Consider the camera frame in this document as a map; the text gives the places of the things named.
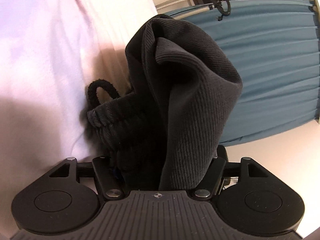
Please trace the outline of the blue curtain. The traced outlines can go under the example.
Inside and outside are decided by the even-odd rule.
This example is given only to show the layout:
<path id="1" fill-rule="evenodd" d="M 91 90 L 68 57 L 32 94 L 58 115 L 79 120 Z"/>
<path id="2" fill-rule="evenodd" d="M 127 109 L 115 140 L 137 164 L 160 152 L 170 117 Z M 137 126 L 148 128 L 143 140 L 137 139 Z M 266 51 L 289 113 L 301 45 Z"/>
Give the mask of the blue curtain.
<path id="1" fill-rule="evenodd" d="M 223 130 L 225 146 L 279 134 L 318 118 L 319 22 L 311 0 L 233 0 L 219 21 L 216 9 L 196 7 L 187 21 L 204 30 L 241 76 L 243 89 Z"/>

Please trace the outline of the black clothes rack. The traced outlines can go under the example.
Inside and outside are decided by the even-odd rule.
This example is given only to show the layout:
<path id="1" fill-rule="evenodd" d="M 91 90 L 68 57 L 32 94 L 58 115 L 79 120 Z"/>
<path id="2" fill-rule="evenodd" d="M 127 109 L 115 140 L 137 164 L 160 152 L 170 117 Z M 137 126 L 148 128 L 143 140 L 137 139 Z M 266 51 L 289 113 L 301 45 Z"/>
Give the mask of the black clothes rack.
<path id="1" fill-rule="evenodd" d="M 155 6 L 156 10 L 162 10 L 167 7 L 171 7 L 173 5 L 177 5 L 183 2 L 189 2 L 191 0 L 168 0 L 163 3 L 160 3 Z M 218 21 L 222 21 L 224 17 L 228 17 L 231 14 L 231 4 L 229 0 L 209 0 L 209 3 L 205 3 L 199 7 L 193 9 L 183 9 L 180 12 L 175 14 L 171 14 L 170 17 L 176 20 L 182 20 L 184 18 L 194 16 L 203 12 L 211 11 L 211 10 L 218 10 L 220 16 L 216 16 Z"/>

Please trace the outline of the dark navy garment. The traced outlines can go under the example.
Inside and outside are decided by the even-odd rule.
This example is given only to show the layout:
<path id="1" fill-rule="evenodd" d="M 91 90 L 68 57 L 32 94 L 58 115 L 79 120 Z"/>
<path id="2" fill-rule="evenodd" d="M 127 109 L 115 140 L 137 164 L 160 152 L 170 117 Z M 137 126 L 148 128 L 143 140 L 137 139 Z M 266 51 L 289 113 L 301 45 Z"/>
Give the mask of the dark navy garment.
<path id="1" fill-rule="evenodd" d="M 195 188 L 216 157 L 240 75 L 201 28 L 167 15 L 149 19 L 125 55 L 126 95 L 101 79 L 87 90 L 108 168 L 129 190 Z"/>

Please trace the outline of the white bed sheet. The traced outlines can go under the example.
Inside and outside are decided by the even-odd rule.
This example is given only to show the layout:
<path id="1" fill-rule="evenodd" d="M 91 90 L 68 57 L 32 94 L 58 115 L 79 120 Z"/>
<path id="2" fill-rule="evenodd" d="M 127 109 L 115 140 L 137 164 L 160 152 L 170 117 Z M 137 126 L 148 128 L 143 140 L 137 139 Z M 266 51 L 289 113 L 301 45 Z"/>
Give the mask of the white bed sheet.
<path id="1" fill-rule="evenodd" d="M 14 196 L 63 159 L 100 153 L 87 87 L 129 89 L 124 49 L 152 0 L 1 0 L 1 234 L 17 231 Z"/>

